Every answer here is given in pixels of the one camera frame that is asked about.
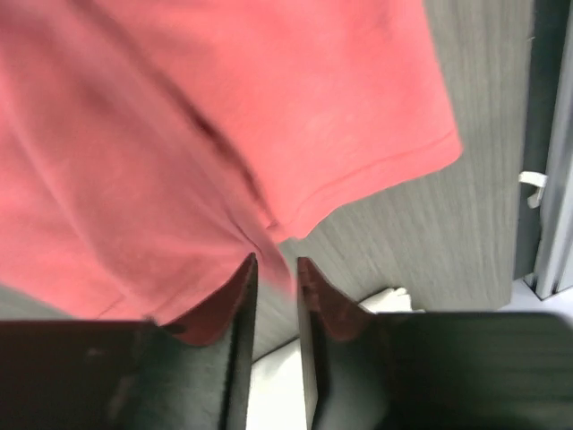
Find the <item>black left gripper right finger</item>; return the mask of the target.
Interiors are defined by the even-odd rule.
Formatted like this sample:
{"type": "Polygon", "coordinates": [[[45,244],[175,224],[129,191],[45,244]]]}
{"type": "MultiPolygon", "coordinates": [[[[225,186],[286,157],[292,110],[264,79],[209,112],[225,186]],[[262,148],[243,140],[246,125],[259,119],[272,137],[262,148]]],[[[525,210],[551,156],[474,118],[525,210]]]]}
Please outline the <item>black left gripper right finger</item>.
{"type": "Polygon", "coordinates": [[[569,429],[572,327],[556,314],[364,310],[301,258],[311,429],[569,429]]]}

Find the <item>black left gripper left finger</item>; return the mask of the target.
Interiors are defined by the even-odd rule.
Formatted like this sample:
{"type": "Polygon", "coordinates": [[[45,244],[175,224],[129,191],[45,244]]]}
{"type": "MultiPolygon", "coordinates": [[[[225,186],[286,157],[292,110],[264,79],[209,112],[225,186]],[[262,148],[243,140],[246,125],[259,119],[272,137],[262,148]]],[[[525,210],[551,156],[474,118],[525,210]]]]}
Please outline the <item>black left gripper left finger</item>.
{"type": "Polygon", "coordinates": [[[4,321],[4,429],[243,429],[257,262],[172,323],[4,321]]]}

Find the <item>pink t-shirt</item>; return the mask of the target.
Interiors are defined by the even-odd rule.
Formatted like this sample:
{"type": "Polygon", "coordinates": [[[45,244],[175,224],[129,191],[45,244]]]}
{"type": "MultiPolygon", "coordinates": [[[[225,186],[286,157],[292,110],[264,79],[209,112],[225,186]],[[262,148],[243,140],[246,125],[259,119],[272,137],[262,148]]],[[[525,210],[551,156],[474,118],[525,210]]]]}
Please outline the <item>pink t-shirt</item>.
{"type": "Polygon", "coordinates": [[[419,1],[4,1],[1,281],[176,320],[462,151],[419,1]]]}

